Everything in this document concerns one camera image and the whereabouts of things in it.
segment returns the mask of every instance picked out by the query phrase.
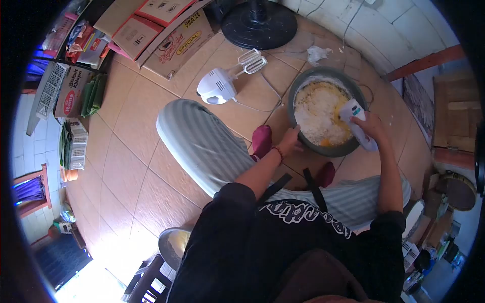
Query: black t-shirt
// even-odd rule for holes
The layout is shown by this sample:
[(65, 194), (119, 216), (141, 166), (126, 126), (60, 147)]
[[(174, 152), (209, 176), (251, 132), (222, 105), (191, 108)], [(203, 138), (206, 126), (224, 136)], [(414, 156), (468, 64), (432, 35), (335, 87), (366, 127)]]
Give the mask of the black t-shirt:
[(356, 236), (303, 201), (261, 207), (249, 187), (230, 183), (204, 207), (167, 301), (271, 301), (292, 262), (322, 249), (352, 273), (370, 299), (397, 302), (404, 282), (404, 228), (403, 214), (389, 211)]

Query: person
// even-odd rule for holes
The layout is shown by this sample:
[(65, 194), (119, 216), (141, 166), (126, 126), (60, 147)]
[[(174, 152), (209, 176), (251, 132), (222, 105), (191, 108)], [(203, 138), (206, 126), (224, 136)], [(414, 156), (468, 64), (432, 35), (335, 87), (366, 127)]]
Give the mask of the person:
[[(366, 117), (352, 122), (377, 142), (380, 176), (324, 188), (307, 171), (309, 190), (290, 191), (282, 188), (287, 175), (275, 183), (272, 177), (300, 148), (299, 126), (274, 147), (271, 129), (259, 127), (249, 155), (243, 139), (198, 102), (166, 105), (157, 119), (163, 143), (213, 197), (194, 226), (167, 301), (398, 301), (403, 205), (411, 188), (379, 117)], [(369, 230), (352, 231), (370, 222)]]

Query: hand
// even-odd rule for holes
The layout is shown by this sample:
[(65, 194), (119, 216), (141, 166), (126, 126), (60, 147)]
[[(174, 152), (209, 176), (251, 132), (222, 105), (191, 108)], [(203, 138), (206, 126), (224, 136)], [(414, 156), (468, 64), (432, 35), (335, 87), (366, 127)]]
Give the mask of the hand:
[(366, 120), (360, 120), (357, 117), (350, 117), (350, 122), (357, 124), (366, 135), (373, 138), (378, 144), (387, 140), (388, 136), (382, 125), (381, 118), (376, 113), (364, 112)]
[(301, 143), (298, 141), (298, 133), (300, 132), (300, 126), (297, 125), (295, 128), (289, 128), (283, 139), (278, 144), (279, 150), (283, 153), (283, 157), (291, 155), (294, 150), (303, 151)]

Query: tile floor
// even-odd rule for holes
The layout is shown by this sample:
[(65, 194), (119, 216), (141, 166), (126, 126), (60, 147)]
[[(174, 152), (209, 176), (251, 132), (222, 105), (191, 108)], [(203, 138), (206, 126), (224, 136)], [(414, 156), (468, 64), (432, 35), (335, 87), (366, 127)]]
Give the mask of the tile floor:
[[(334, 41), (338, 38), (318, 25), (298, 19), (300, 29)], [(210, 198), (183, 171), (159, 139), (156, 116), (168, 102), (196, 95), (200, 79), (215, 67), (228, 68), (244, 52), (217, 33), (171, 81), (149, 70), (138, 70), (133, 62), (116, 56), (106, 87), (104, 103), (90, 117), (85, 170), (69, 182), (67, 197), (77, 217), (77, 225), (93, 258), (127, 284), (141, 261), (157, 252), (158, 234), (197, 217)], [(283, 105), (273, 113), (257, 112), (234, 102), (206, 105), (235, 135), (244, 138), (249, 152), (251, 134), (262, 124), (273, 129), (278, 142), (289, 127), (286, 114), (288, 89), (295, 77), (309, 68), (305, 61), (281, 53), (266, 53), (268, 65), (262, 74), (283, 96)], [(388, 82), (382, 80), (365, 61), (360, 61), (362, 90), (370, 110), (382, 118), (402, 173), (408, 178), (416, 198), (422, 192), (430, 150), (415, 119)], [(243, 74), (234, 82), (239, 102), (262, 110), (272, 109), (278, 97), (262, 80), (260, 73)], [(302, 188), (302, 169), (316, 172), (332, 161), (337, 174), (332, 186), (342, 179), (358, 180), (380, 173), (378, 153), (362, 148), (346, 157), (330, 159), (306, 149), (285, 159), (275, 178), (285, 172), (293, 175), (289, 188)]]

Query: bracelet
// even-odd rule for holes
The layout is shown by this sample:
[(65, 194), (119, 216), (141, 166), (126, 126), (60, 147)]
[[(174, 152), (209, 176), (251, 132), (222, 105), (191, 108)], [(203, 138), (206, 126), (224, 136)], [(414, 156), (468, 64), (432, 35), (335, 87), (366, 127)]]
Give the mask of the bracelet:
[(278, 151), (278, 153), (279, 153), (279, 155), (281, 157), (281, 161), (279, 162), (279, 165), (281, 165), (283, 163), (283, 159), (284, 159), (283, 153), (281, 152), (281, 149), (279, 149), (278, 146), (273, 146), (273, 147), (271, 147), (271, 149), (276, 149)]

